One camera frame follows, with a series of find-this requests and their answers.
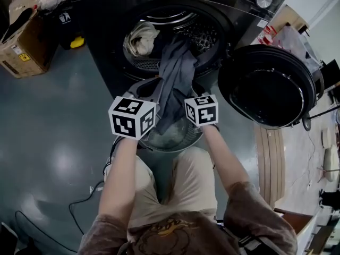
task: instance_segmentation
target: gray cloth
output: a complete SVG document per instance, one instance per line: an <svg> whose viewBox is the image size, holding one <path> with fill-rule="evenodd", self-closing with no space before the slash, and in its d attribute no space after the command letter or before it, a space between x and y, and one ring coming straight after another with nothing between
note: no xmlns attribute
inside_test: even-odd
<svg viewBox="0 0 340 255"><path fill-rule="evenodd" d="M174 96L173 89L188 97L191 94L191 84L195 74L194 64L197 60L189 48L189 40L176 35L163 49L159 76L164 79L164 87L159 101L160 120L156 126L160 134L185 114L184 108Z"/></svg>

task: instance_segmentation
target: beige shorts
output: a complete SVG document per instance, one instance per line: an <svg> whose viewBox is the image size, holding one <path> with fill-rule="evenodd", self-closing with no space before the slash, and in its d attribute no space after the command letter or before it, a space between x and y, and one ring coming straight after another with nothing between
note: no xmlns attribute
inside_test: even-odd
<svg viewBox="0 0 340 255"><path fill-rule="evenodd" d="M105 178L111 166L105 170ZM159 222L183 211L199 211L214 220L217 201L213 164L208 152L191 147L173 161L169 194L160 204L156 196L155 178L150 168L136 156L136 195L129 228Z"/></svg>

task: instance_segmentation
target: laundry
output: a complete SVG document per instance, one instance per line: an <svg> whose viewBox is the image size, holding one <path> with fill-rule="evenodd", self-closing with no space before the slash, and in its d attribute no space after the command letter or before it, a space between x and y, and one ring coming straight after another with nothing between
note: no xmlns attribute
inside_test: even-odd
<svg viewBox="0 0 340 255"><path fill-rule="evenodd" d="M149 58L161 59L164 47L171 43L174 36L175 34L173 31L160 31L154 41L154 48L152 49Z"/></svg>
<svg viewBox="0 0 340 255"><path fill-rule="evenodd" d="M184 116L185 111L175 97L174 90L190 96L196 62L197 59L190 52L190 41L183 36L174 36L171 43L164 47L159 67L164 87L159 101L160 120L156 126L160 134Z"/></svg>
<svg viewBox="0 0 340 255"><path fill-rule="evenodd" d="M124 48L133 56L148 56L154 48L154 40L159 30L147 21L140 21L125 37Z"/></svg>

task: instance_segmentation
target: yellow object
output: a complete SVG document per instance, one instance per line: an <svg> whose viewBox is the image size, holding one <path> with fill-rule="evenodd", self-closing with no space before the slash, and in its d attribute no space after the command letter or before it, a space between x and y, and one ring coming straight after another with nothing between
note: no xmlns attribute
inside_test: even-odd
<svg viewBox="0 0 340 255"><path fill-rule="evenodd" d="M22 59L23 62L26 62L26 61L30 60L30 57L27 54L25 54L25 53L19 55L19 58Z"/></svg>
<svg viewBox="0 0 340 255"><path fill-rule="evenodd" d="M82 46L84 44L84 38L82 37L76 37L76 39L71 42L71 48L76 48L79 46Z"/></svg>

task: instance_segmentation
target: sticker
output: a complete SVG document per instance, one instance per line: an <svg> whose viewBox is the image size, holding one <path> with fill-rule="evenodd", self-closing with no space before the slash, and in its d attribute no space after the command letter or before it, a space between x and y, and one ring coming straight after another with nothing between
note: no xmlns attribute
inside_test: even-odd
<svg viewBox="0 0 340 255"><path fill-rule="evenodd" d="M71 17L67 12L60 14L59 19L62 22L62 24L66 24L66 23L71 22Z"/></svg>
<svg viewBox="0 0 340 255"><path fill-rule="evenodd" d="M25 53L21 54L19 56L19 58L22 59L23 62L26 62L26 61L30 60L30 57L27 54L25 54Z"/></svg>
<svg viewBox="0 0 340 255"><path fill-rule="evenodd" d="M257 26L261 27L261 28L265 28L267 24L268 24L268 22L266 20L261 20L261 21L259 21Z"/></svg>
<svg viewBox="0 0 340 255"><path fill-rule="evenodd" d="M23 51L22 51L22 50L20 49L20 47L17 46L17 45L13 45L13 46L12 46L12 49L13 49L13 51L14 51L17 55L20 55L20 54L23 53Z"/></svg>

